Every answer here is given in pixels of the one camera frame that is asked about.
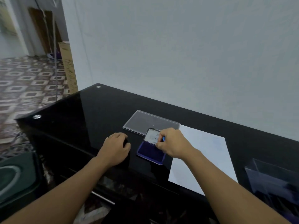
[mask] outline hand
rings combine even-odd
[[[126,143],[123,147],[123,142],[127,137],[124,133],[114,133],[107,137],[96,158],[106,162],[108,168],[120,164],[131,149],[130,143]]]
[[[160,132],[156,147],[171,157],[179,159],[185,158],[188,151],[193,148],[182,132],[174,128],[168,128]]]

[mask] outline forearm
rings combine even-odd
[[[197,149],[190,149],[183,161],[195,176],[221,224],[289,223],[218,169]]]
[[[24,207],[3,224],[72,223],[107,165],[93,158],[75,175]]]

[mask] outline wooden board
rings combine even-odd
[[[50,46],[52,50],[54,49],[53,45],[53,21],[52,21],[52,11],[46,11],[46,22],[47,26],[49,29],[49,34],[50,34],[50,46],[49,46],[49,41],[48,41],[48,36],[47,36],[47,28],[43,19],[43,12],[39,9],[35,9],[32,7],[28,7],[29,14],[31,16],[32,22],[35,26],[36,32],[39,36],[39,39],[42,43],[43,49],[45,53],[51,53]],[[61,36],[57,27],[57,24],[55,23],[55,34],[56,34],[56,47],[59,50],[59,45],[58,42],[61,42]]]

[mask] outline black glass table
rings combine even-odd
[[[108,135],[124,132],[129,136],[131,151],[124,162],[107,171],[106,177],[133,190],[205,203],[204,196],[168,181],[171,157],[166,156],[159,166],[136,155],[143,136],[122,129],[136,110],[224,137],[238,182],[248,190],[244,167],[252,158],[299,172],[297,141],[102,84],[24,115],[17,122],[54,174],[64,178],[94,157]],[[114,201],[122,196],[100,184],[96,190]]]

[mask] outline left hand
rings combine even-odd
[[[131,149],[130,143],[126,143],[123,147],[123,142],[127,137],[124,133],[114,133],[107,137],[96,158],[107,162],[108,168],[120,164],[128,156]]]

